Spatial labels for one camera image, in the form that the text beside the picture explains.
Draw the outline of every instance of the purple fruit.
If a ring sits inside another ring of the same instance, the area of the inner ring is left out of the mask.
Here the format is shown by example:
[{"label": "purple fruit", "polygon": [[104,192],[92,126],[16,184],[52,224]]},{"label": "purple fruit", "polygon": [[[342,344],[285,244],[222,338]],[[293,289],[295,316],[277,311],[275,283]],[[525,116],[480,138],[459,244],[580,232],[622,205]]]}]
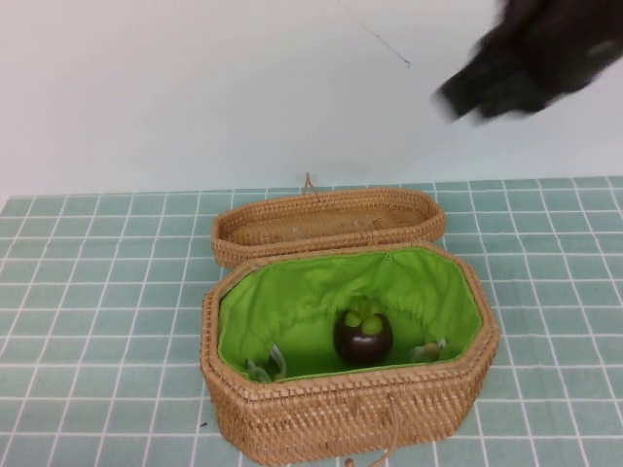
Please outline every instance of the purple fruit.
[{"label": "purple fruit", "polygon": [[333,329],[338,355],[355,366],[375,366],[383,362],[393,345],[391,326],[378,304],[361,299],[343,311]]}]

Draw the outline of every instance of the green tiled surface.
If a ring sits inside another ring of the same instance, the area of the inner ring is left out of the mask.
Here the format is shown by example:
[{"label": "green tiled surface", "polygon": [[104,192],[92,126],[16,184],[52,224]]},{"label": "green tiled surface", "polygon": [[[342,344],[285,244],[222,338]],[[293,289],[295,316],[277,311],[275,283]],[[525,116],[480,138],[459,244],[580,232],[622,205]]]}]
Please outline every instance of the green tiled surface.
[{"label": "green tiled surface", "polygon": [[[618,465],[623,177],[406,187],[448,213],[438,244],[478,271],[502,340],[456,435],[388,465]],[[209,236],[220,212],[297,193],[9,199],[0,467],[256,465],[220,436],[199,369],[202,296],[227,273]]]}]

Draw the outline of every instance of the blurry black object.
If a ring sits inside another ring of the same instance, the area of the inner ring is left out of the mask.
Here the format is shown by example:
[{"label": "blurry black object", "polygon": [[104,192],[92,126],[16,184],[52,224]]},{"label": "blurry black object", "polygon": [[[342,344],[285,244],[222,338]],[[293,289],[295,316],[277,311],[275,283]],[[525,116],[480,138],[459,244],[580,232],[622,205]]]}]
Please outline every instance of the blurry black object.
[{"label": "blurry black object", "polygon": [[623,0],[506,0],[476,55],[438,90],[454,119],[535,114],[623,56]]}]

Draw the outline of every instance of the basket rim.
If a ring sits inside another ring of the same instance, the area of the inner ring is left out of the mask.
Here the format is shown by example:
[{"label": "basket rim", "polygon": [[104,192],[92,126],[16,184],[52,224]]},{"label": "basket rim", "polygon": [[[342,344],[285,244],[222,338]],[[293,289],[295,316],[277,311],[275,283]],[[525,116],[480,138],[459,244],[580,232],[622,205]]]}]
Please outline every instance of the basket rim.
[{"label": "basket rim", "polygon": [[[302,240],[291,240],[291,241],[280,241],[275,243],[270,243],[268,245],[240,245],[238,243],[233,243],[229,240],[226,240],[219,236],[220,226],[224,219],[231,217],[235,214],[243,213],[244,211],[250,211],[256,206],[272,204],[272,205],[288,205],[293,202],[299,202],[301,199],[324,199],[324,198],[339,198],[343,195],[366,195],[366,197],[370,195],[380,195],[384,193],[395,193],[395,194],[408,194],[410,196],[414,196],[414,198],[422,198],[426,201],[426,203],[432,208],[433,215],[428,217],[425,221],[417,224],[416,226],[409,227],[400,227],[400,228],[392,228],[392,229],[377,229],[373,231],[366,231],[362,233],[338,233],[335,235],[323,235],[316,236],[313,238],[305,238]],[[319,192],[317,194],[310,195],[297,195],[292,197],[284,197],[284,198],[274,198],[274,199],[263,199],[259,201],[249,202],[243,206],[236,207],[234,209],[230,209],[225,211],[214,218],[212,223],[212,230],[210,240],[212,243],[212,247],[227,247],[231,245],[231,248],[236,248],[237,250],[242,250],[246,252],[257,252],[264,251],[268,247],[280,247],[287,248],[290,251],[305,251],[305,247],[311,244],[317,244],[318,242],[347,242],[351,239],[360,239],[360,238],[374,238],[382,235],[392,235],[392,234],[403,234],[403,233],[414,233],[416,231],[425,230],[429,225],[436,223],[439,219],[444,219],[446,217],[444,210],[441,206],[435,201],[435,199],[426,192],[421,190],[414,190],[408,188],[398,188],[398,187],[379,187],[379,188],[358,188],[358,189],[345,189],[340,191],[331,191],[331,192]]]},{"label": "basket rim", "polygon": [[[263,384],[240,375],[218,355],[218,312],[220,300],[241,280],[253,271],[264,266],[328,255],[352,255],[365,252],[393,251],[398,249],[422,247],[440,256],[456,262],[465,275],[470,291],[474,296],[483,324],[472,344],[454,361],[430,365],[413,365],[400,368],[388,368],[362,371],[351,374],[334,374],[321,377],[277,381]],[[430,385],[446,385],[449,379],[462,379],[477,371],[487,355],[495,352],[499,342],[499,328],[476,270],[455,255],[427,241],[411,241],[391,245],[362,246],[318,250],[290,255],[276,255],[251,259],[241,263],[227,277],[221,279],[205,294],[202,307],[202,339],[200,363],[206,382],[219,378],[219,384],[225,384],[235,392],[239,399],[251,402],[267,399],[281,399],[292,395],[318,393],[342,388],[394,386],[396,382],[425,382]]]}]

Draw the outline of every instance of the green fabric lining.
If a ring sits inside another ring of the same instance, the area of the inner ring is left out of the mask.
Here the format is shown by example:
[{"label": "green fabric lining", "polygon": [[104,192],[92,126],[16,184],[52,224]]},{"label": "green fabric lining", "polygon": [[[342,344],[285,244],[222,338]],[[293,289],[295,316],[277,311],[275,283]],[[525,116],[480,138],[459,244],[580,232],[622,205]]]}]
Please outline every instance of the green fabric lining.
[{"label": "green fabric lining", "polygon": [[323,256],[269,265],[234,287],[220,305],[219,356],[246,377],[247,358],[276,374],[275,343],[287,379],[370,370],[347,364],[333,347],[334,322],[357,295],[387,307],[394,342],[383,368],[413,365],[412,348],[443,338],[440,359],[453,360],[482,327],[460,266],[426,248]]}]

